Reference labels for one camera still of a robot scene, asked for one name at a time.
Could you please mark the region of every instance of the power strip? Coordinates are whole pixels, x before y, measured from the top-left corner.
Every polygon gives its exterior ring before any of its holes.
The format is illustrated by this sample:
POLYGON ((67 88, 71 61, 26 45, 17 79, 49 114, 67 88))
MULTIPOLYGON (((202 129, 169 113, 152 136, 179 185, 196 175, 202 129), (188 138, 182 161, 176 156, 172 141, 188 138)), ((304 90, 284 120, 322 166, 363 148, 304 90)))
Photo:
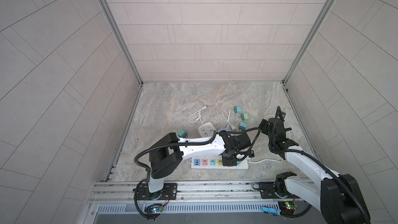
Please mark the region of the power strip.
POLYGON ((222 166, 221 155, 197 156, 191 159, 192 169, 248 169, 247 159, 237 162, 237 166, 222 166))

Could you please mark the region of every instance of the tiled wall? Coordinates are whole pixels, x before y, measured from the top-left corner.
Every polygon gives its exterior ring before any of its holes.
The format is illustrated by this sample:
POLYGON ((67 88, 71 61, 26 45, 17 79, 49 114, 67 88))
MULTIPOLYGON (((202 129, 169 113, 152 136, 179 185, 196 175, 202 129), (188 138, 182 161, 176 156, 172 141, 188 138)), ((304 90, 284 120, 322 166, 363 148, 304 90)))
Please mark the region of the tiled wall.
POLYGON ((281 80, 325 0, 107 0, 144 81, 281 80))
POLYGON ((0 9, 0 222, 71 224, 110 166, 138 82, 97 0, 0 9))
POLYGON ((398 0, 337 0, 287 83, 324 163, 398 222, 398 0))

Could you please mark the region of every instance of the blue clip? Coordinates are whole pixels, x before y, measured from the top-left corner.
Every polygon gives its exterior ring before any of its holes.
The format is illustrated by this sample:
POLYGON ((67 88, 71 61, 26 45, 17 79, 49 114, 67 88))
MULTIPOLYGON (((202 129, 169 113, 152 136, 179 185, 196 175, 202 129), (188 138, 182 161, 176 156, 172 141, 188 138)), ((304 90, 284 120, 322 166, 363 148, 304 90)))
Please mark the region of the blue clip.
POLYGON ((268 212, 268 213, 273 213, 273 214, 281 215, 281 211, 280 211, 279 209, 261 207, 261 210, 264 211, 264 212, 268 212))

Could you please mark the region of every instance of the power cord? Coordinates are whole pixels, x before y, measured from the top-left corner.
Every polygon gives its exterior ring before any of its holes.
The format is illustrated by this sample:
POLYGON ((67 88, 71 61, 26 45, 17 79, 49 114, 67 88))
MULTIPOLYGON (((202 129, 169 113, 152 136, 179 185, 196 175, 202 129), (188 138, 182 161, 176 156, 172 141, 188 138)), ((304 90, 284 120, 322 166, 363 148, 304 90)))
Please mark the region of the power cord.
POLYGON ((230 120, 231 108, 229 108, 229 111, 228 111, 228 112, 222 111, 222 112, 221 112, 221 115, 222 115, 222 117, 223 117, 223 118, 225 119, 225 121, 226 121, 226 123, 225 123, 225 125, 224 125, 224 129, 228 129, 228 127, 231 127, 231 130, 232 130, 232 131, 236 130, 236 127, 234 127, 234 126, 231 124, 231 120, 230 120))
POLYGON ((202 122, 202 115, 201 115, 201 111, 204 111, 204 110, 206 110, 207 109, 207 107, 206 106, 204 106, 204 107, 201 107, 198 111, 196 111, 196 112, 194 112, 193 114, 191 114, 191 116, 189 116, 188 117, 188 121, 189 121, 189 123, 195 123, 196 121, 198 121, 198 120, 200 120, 200 122, 203 124, 203 122, 202 122), (197 118, 195 119, 195 121, 190 121, 189 119, 193 116, 193 115, 197 115, 197 118))

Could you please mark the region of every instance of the small power strip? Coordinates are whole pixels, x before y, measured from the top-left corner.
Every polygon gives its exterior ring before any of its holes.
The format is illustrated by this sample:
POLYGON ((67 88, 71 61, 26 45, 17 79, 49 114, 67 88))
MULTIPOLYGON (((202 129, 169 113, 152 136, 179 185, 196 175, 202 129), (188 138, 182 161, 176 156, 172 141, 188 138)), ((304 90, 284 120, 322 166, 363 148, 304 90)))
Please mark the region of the small power strip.
POLYGON ((247 159, 237 162, 237 166, 222 166, 221 155, 211 156, 197 156, 192 158, 191 161, 192 169, 248 169, 249 164, 247 159))
POLYGON ((202 138, 212 137, 214 131, 216 131, 216 127, 214 127, 213 124, 210 122, 206 122, 198 127, 199 135, 202 138))

